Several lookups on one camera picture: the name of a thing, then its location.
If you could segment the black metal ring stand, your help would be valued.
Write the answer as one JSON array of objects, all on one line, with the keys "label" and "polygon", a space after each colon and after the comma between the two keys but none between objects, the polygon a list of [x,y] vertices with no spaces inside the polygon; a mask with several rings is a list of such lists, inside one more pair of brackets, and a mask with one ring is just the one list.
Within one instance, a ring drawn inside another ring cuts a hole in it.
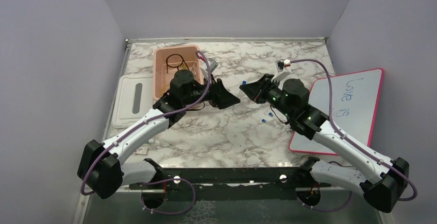
[{"label": "black metal ring stand", "polygon": [[166,73],[169,73],[170,69],[176,69],[176,71],[179,71],[183,66],[188,67],[181,54],[170,54],[165,60]]}]

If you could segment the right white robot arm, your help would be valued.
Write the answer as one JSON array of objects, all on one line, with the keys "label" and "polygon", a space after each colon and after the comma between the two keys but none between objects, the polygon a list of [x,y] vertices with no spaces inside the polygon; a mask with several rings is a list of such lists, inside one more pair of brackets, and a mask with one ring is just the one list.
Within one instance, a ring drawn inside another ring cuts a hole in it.
[{"label": "right white robot arm", "polygon": [[329,148],[353,166],[334,166],[316,159],[298,171],[301,185],[319,182],[342,187],[362,194],[369,205],[385,213],[402,200],[408,184],[409,163],[401,157],[384,156],[338,128],[331,117],[308,103],[310,91],[299,79],[288,79],[280,88],[271,74],[265,74],[239,88],[253,102],[267,102],[276,108],[296,133]]}]

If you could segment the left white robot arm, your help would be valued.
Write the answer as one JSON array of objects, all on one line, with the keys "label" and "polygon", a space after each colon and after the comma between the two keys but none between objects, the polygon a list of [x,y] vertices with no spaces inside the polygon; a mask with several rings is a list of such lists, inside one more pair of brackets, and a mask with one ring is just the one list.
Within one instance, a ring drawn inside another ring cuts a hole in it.
[{"label": "left white robot arm", "polygon": [[101,199],[109,198],[120,186],[132,184],[132,173],[123,172],[125,161],[145,142],[177,123],[188,109],[200,102],[208,102],[219,110],[240,103],[230,93],[221,79],[210,75],[205,84],[194,79],[189,70],[179,70],[170,81],[170,88],[152,108],[132,126],[101,143],[88,142],[83,150],[78,177],[82,180],[81,193],[87,195],[85,186]]}]

